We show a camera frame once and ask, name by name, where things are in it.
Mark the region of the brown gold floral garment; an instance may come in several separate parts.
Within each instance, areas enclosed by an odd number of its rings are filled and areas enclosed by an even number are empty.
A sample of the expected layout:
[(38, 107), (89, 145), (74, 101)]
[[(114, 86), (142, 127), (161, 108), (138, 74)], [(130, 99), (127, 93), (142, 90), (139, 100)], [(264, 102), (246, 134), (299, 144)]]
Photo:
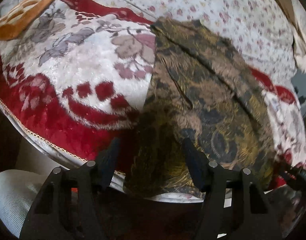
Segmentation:
[(228, 170), (249, 168), (268, 187), (276, 152), (267, 105), (239, 52), (199, 21), (159, 18), (151, 30), (155, 63), (125, 188), (143, 197), (203, 198), (181, 151), (186, 138)]

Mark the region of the red white plush blanket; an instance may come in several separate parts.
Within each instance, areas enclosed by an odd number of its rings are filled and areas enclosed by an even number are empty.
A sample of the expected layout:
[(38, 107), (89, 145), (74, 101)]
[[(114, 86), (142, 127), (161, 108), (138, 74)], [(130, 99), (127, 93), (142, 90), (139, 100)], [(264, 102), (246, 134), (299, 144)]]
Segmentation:
[[(93, 160), (114, 137), (122, 138), (111, 186), (130, 193), (124, 181), (155, 63), (154, 23), (93, 0), (54, 0), (17, 38), (0, 41), (0, 108), (68, 167)], [(275, 188), (284, 184), (277, 165), (306, 168), (305, 130), (293, 94), (249, 68), (267, 105), (276, 152), (269, 186)], [(204, 196), (147, 198), (189, 203)]]

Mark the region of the white floral quilt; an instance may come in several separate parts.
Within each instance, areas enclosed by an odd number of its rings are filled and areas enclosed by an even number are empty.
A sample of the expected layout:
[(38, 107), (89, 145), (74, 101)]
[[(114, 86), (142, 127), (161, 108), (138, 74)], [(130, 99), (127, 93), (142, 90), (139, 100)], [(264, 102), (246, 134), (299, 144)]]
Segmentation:
[(94, 0), (129, 8), (150, 21), (159, 17), (199, 20), (217, 35), (231, 40), (247, 64), (288, 86), (296, 73), (293, 33), (275, 0)]

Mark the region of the orange checkered cushion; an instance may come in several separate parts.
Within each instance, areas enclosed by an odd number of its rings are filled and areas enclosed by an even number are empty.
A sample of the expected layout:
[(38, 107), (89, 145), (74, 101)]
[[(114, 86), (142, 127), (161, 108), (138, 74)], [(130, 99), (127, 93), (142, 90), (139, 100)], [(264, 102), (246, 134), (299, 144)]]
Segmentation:
[(54, 0), (23, 0), (0, 18), (0, 41), (17, 38)]

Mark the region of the beige curtain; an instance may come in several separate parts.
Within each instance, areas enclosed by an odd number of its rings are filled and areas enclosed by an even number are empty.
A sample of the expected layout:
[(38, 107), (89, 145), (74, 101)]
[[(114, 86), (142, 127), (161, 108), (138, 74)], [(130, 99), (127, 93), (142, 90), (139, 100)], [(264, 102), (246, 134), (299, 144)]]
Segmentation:
[(278, 0), (294, 37), (294, 59), (297, 68), (306, 73), (306, 10), (299, 0)]

